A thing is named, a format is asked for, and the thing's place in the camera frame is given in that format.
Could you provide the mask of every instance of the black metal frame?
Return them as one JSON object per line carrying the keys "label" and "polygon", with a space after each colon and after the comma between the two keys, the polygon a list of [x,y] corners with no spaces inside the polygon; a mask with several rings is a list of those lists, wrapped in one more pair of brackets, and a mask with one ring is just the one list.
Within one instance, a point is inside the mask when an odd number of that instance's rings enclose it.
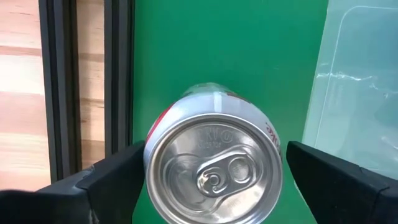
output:
{"label": "black metal frame", "polygon": [[81,170],[76,0],[39,0],[51,181]]}
{"label": "black metal frame", "polygon": [[105,0],[105,156],[132,142],[135,1]]}

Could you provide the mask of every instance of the aluminum can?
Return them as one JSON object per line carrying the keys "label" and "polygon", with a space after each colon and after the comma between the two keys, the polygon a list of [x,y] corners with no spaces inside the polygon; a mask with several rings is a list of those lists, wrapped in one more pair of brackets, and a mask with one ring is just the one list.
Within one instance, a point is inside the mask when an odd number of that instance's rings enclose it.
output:
{"label": "aluminum can", "polygon": [[252,103],[215,83],[195,85],[147,135],[147,192],[168,223],[260,223],[282,188],[279,145]]}

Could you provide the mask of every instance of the wooden surface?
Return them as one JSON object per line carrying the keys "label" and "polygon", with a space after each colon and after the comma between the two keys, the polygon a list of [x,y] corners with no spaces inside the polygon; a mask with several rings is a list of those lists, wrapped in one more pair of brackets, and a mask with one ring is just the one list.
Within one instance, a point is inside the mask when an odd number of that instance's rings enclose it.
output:
{"label": "wooden surface", "polygon": [[[83,167],[104,157],[103,1],[77,0]],[[0,1],[0,189],[50,183],[39,5]]]}

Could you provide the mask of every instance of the can rim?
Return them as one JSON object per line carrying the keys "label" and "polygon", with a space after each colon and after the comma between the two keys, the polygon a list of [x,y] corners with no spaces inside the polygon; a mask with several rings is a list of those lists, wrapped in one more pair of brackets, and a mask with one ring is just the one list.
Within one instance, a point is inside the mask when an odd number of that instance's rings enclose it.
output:
{"label": "can rim", "polygon": [[160,214],[160,216],[167,221],[168,223],[184,223],[184,224],[192,224],[192,223],[200,223],[196,222],[194,220],[191,220],[188,217],[185,217],[181,215],[176,215],[175,212],[179,213],[178,211],[173,211],[175,210],[174,208],[171,209],[169,205],[163,202],[163,200],[160,198],[159,193],[157,192],[157,187],[154,184],[149,184],[155,183],[155,174],[156,172],[155,168],[152,168],[152,164],[154,163],[154,158],[156,158],[156,155],[161,154],[162,151],[165,149],[165,146],[167,145],[167,142],[171,139],[173,139],[175,136],[177,136],[179,133],[184,132],[185,130],[189,129],[193,125],[197,124],[196,122],[199,120],[203,122],[203,120],[206,120],[206,122],[211,122],[211,121],[217,121],[219,122],[221,118],[221,121],[224,123],[229,122],[230,124],[234,124],[236,127],[239,127],[245,132],[250,133],[250,136],[255,137],[258,143],[261,143],[262,146],[268,146],[264,147],[267,149],[272,157],[279,158],[279,160],[272,160],[272,167],[274,170],[276,170],[276,174],[273,175],[273,179],[271,180],[271,189],[269,193],[267,194],[266,198],[269,200],[269,197],[271,198],[271,202],[267,204],[267,209],[262,209],[259,210],[257,208],[260,203],[257,203],[250,211],[256,211],[252,213],[251,215],[243,215],[242,217],[239,217],[236,220],[233,220],[231,222],[227,223],[253,223],[255,220],[255,223],[260,223],[264,221],[271,211],[273,211],[274,207],[276,206],[278,199],[280,197],[280,193],[282,191],[282,186],[283,186],[283,168],[282,168],[282,158],[280,157],[279,151],[275,144],[272,142],[270,137],[260,128],[258,128],[256,125],[252,124],[250,121],[247,121],[245,119],[239,118],[237,116],[231,115],[231,114],[225,114],[225,113],[205,113],[205,114],[197,114],[194,116],[190,116],[188,118],[185,118],[175,124],[173,124],[171,127],[167,128],[166,131],[160,135],[158,140],[153,144],[153,149],[149,155],[149,160],[147,163],[146,167],[146,188],[147,188],[147,193],[152,201],[152,204],[154,205],[155,209],[157,212]]}

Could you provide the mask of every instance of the can lid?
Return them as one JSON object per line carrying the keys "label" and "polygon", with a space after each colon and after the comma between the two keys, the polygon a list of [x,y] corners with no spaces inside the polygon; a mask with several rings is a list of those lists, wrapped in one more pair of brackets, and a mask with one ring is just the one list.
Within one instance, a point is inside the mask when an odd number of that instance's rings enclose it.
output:
{"label": "can lid", "polygon": [[279,198],[282,164],[271,140],[252,124],[202,115],[158,140],[147,188],[170,223],[259,223]]}

